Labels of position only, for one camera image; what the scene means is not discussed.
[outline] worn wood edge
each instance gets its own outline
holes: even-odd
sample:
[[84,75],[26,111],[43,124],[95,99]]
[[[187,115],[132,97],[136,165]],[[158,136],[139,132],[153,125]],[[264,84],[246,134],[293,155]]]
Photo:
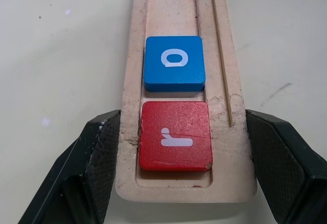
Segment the worn wood edge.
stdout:
[[[236,157],[248,157],[248,160],[242,160],[245,162],[245,165],[239,165],[240,168],[234,167],[233,165],[226,165],[226,168],[235,169],[235,173],[241,173],[243,177],[239,176],[231,182],[229,180],[221,179],[220,174],[216,174],[214,172],[214,181],[209,187],[206,188],[149,188],[140,187],[137,184],[135,180],[135,170],[138,144],[138,127],[131,129],[128,124],[132,124],[135,122],[138,123],[139,120],[142,76],[135,76],[131,78],[131,75],[136,69],[140,70],[143,68],[143,63],[139,60],[143,59],[143,48],[145,43],[145,29],[147,17],[147,1],[148,0],[134,0],[133,2],[132,24],[129,39],[129,54],[124,83],[119,154],[116,169],[117,173],[115,187],[117,193],[122,198],[131,201],[157,201],[171,203],[234,203],[249,200],[256,192],[256,180],[254,176],[253,164],[250,161],[251,152],[250,143],[248,141],[246,132],[245,109],[225,0],[216,0],[216,6],[219,25],[224,28],[220,28],[220,37],[222,40],[223,54],[225,56],[226,75],[229,93],[231,94],[230,102],[234,124],[232,128],[229,128],[227,126],[228,124],[226,123],[226,121],[224,121],[224,119],[222,119],[223,121],[221,121],[221,119],[219,120],[219,118],[217,117],[217,113],[212,113],[211,124],[212,120],[220,121],[219,124],[223,124],[222,126],[216,126],[217,128],[214,129],[214,132],[212,133],[212,138],[214,140],[229,138],[233,141],[241,141],[241,144],[239,146],[244,146],[244,143],[246,144],[246,152],[236,155]],[[199,11],[201,11],[200,8],[198,8],[198,15],[200,16],[201,12]],[[212,31],[206,32],[206,34],[211,35]],[[126,87],[128,87],[129,91],[131,90],[131,87],[134,87],[135,89],[131,93],[125,92]],[[206,101],[209,107],[212,105],[212,103],[214,104],[216,102],[215,98],[213,98],[213,100]],[[223,104],[220,106],[220,109],[226,110],[226,107],[224,107]],[[213,151],[224,151],[224,146],[225,145],[221,144],[213,144]],[[216,159],[214,159],[214,163],[215,160],[217,163],[221,160],[221,158],[219,157],[230,156],[231,153],[232,152],[228,151],[224,151],[224,154],[215,153],[217,155]],[[228,189],[231,189],[233,191],[236,190],[237,192],[233,196],[231,196],[228,192]]]

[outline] white background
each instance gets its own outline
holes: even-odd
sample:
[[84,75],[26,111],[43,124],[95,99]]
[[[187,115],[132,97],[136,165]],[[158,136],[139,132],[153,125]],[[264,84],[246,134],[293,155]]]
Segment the white background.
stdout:
[[[327,158],[327,0],[226,0],[247,109],[293,124]],[[0,222],[17,223],[55,159],[119,109],[132,0],[0,0]],[[246,204],[129,203],[106,223],[275,223]]]

